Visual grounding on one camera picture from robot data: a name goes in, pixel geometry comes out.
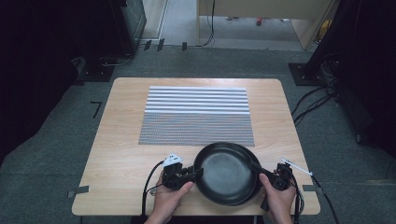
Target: frying pan handle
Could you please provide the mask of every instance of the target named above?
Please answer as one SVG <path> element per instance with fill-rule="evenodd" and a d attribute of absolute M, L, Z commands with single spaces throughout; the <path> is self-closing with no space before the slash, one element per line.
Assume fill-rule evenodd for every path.
<path fill-rule="evenodd" d="M 273 173 L 265 170 L 264 168 L 262 168 L 259 164 L 257 164 L 254 161 L 251 161 L 249 163 L 248 167 L 250 168 L 250 170 L 252 170 L 253 172 L 255 172 L 257 174 L 260 174 L 260 173 L 265 174 L 268 177 L 268 179 L 271 182 L 271 184 L 274 186 L 274 183 L 276 182 L 276 175 L 274 175 Z"/>
<path fill-rule="evenodd" d="M 268 205 L 267 195 L 265 195 L 264 200 L 262 200 L 260 208 L 265 212 L 268 212 L 268 210 L 270 209 L 270 206 Z"/>

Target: finger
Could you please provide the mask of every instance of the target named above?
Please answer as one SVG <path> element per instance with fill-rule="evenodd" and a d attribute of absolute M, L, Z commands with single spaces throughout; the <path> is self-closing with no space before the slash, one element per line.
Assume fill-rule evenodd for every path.
<path fill-rule="evenodd" d="M 262 185 L 265 187 L 265 190 L 267 192 L 273 189 L 270 180 L 265 174 L 260 174 L 260 181 L 262 182 Z"/>
<path fill-rule="evenodd" d="M 183 185 L 183 187 L 181 187 L 181 189 L 177 192 L 177 196 L 179 198 L 183 197 L 186 193 L 188 193 L 190 191 L 190 189 L 192 188 L 192 186 L 194 185 L 194 183 L 192 182 L 187 182 Z"/>

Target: black and white stripes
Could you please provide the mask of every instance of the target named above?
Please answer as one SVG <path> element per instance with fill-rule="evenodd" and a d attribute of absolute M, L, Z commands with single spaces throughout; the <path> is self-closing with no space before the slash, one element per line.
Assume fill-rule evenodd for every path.
<path fill-rule="evenodd" d="M 254 146 L 245 88 L 151 86 L 139 144 Z"/>

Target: striped pattern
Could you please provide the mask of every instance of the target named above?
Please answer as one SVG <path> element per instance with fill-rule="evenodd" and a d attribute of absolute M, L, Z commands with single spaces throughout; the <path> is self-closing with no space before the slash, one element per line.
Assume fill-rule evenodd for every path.
<path fill-rule="evenodd" d="M 140 145 L 254 147 L 245 88 L 151 86 Z"/>

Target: black cable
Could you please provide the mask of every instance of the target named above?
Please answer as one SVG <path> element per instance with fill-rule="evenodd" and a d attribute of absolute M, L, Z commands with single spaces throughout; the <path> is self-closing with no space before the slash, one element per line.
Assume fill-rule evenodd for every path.
<path fill-rule="evenodd" d="M 212 42 L 212 40 L 214 40 L 214 36 L 215 36 L 215 28 L 214 28 L 214 22 L 213 22 L 213 17 L 215 15 L 215 5 L 216 5 L 216 0 L 213 0 L 213 6 L 212 6 L 212 24 L 209 23 L 209 18 L 206 17 L 207 22 L 209 23 L 211 32 L 210 32 L 210 37 L 207 39 L 206 43 L 204 43 L 203 45 L 197 45 L 196 47 L 204 47 L 206 45 L 208 45 L 210 42 Z"/>
<path fill-rule="evenodd" d="M 129 61 L 131 61 L 131 59 L 134 57 L 134 55 L 133 54 L 131 54 L 130 56 L 129 56 L 129 58 L 125 61 L 125 62 L 123 62 L 123 63 L 102 63 L 102 66 L 121 66 L 121 65 L 125 65 L 126 63 L 128 63 Z"/>
<path fill-rule="evenodd" d="M 149 175 L 148 175 L 148 180 L 146 181 L 146 185 L 145 185 L 145 188 L 144 188 L 144 190 L 143 190 L 143 197 L 142 197 L 142 214 L 140 215 L 141 217 L 147 217 L 147 215 L 146 215 L 146 199 L 147 199 L 147 197 L 148 197 L 147 188 L 148 188 L 149 181 L 150 181 L 150 179 L 151 179 L 152 174 L 153 174 L 154 171 L 157 169 L 157 167 L 158 167 L 159 165 L 161 165 L 161 164 L 163 164 L 163 161 L 158 162 L 157 165 L 155 165 L 154 168 L 152 168 L 151 172 L 150 172 Z"/>
<path fill-rule="evenodd" d="M 332 99 L 332 95 L 326 95 L 326 96 L 320 98 L 319 100 L 316 100 L 312 105 L 310 105 L 310 106 L 305 110 L 305 112 L 303 112 L 303 113 L 301 113 L 299 116 L 297 116 L 297 118 L 294 120 L 294 126 L 297 127 L 297 126 L 301 123 L 301 121 L 303 121 L 303 119 L 304 119 L 304 117 L 305 117 L 306 114 L 308 114 L 309 112 L 311 112 L 311 111 L 313 111 L 313 110 L 319 108 L 321 105 L 324 105 L 324 104 L 325 104 L 326 102 L 328 102 L 330 99 Z"/>
<path fill-rule="evenodd" d="M 327 78 L 335 78 L 334 74 L 336 73 L 336 68 L 338 66 L 338 62 L 332 59 L 323 60 L 323 68 L 326 71 L 325 77 Z"/>
<path fill-rule="evenodd" d="M 326 93 L 329 96 L 335 96 L 336 95 L 336 90 L 334 88 L 334 83 L 337 81 L 337 78 L 334 78 L 333 80 L 331 80 L 329 82 L 329 84 L 327 84 L 326 86 Z"/>
<path fill-rule="evenodd" d="M 304 207 L 305 207 L 304 196 L 303 196 L 303 194 L 301 193 L 300 189 L 298 189 L 297 194 L 300 196 L 300 212 L 299 212 L 299 214 L 301 214 L 301 213 L 304 211 Z"/>
<path fill-rule="evenodd" d="M 161 183 L 161 184 L 159 184 L 159 185 L 157 185 L 157 186 L 154 186 L 154 187 L 152 187 L 151 189 L 148 189 L 147 191 L 146 191 L 146 193 L 149 193 L 152 189 L 156 189 L 156 188 L 158 188 L 158 187 L 160 187 L 160 186 L 162 186 L 162 185 L 164 185 L 165 183 L 167 183 L 167 181 L 165 181 L 165 182 L 163 182 L 163 183 Z"/>
<path fill-rule="evenodd" d="M 299 218 L 300 218 L 300 214 L 302 211 L 300 211 L 300 200 L 301 200 L 301 195 L 300 195 L 300 191 L 298 189 L 298 184 L 297 184 L 297 180 L 294 177 L 294 174 L 289 171 L 288 169 L 286 169 L 286 171 L 290 174 L 291 178 L 294 181 L 294 187 L 296 188 L 296 199 L 295 199 L 295 203 L 294 203 L 294 224 L 298 224 L 299 223 Z"/>
<path fill-rule="evenodd" d="M 335 214 L 334 208 L 332 207 L 332 202 L 330 202 L 329 197 L 327 196 L 326 192 L 324 191 L 324 189 L 322 188 L 322 186 L 319 184 L 319 182 L 317 181 L 317 179 L 316 179 L 313 175 L 311 175 L 311 176 L 312 176 L 312 179 L 314 179 L 315 183 L 318 185 L 318 188 L 321 189 L 321 191 L 322 191 L 324 197 L 326 198 L 327 203 L 329 204 L 330 208 L 332 209 L 332 215 L 334 216 L 335 223 L 339 224 L 340 222 L 338 221 L 338 217 L 337 217 L 337 215 Z"/>
<path fill-rule="evenodd" d="M 298 107 L 300 106 L 300 103 L 301 103 L 306 97 L 308 97 L 309 95 L 311 95 L 311 94 L 314 93 L 315 91 L 318 91 L 318 90 L 321 90 L 321 89 L 325 89 L 325 88 L 326 88 L 325 86 L 322 86 L 322 87 L 319 87 L 319 88 L 316 88 L 316 89 L 314 89 L 314 90 L 312 90 L 312 91 L 307 92 L 307 93 L 300 99 L 300 101 L 297 103 L 297 105 L 294 107 L 293 111 L 291 112 L 291 115 L 293 116 L 293 114 L 296 112 L 296 110 L 297 110 Z"/>
<path fill-rule="evenodd" d="M 182 47 L 181 45 L 163 45 L 163 46 L 164 47 Z M 189 48 L 201 48 L 202 46 L 188 45 L 187 47 L 189 47 Z"/>

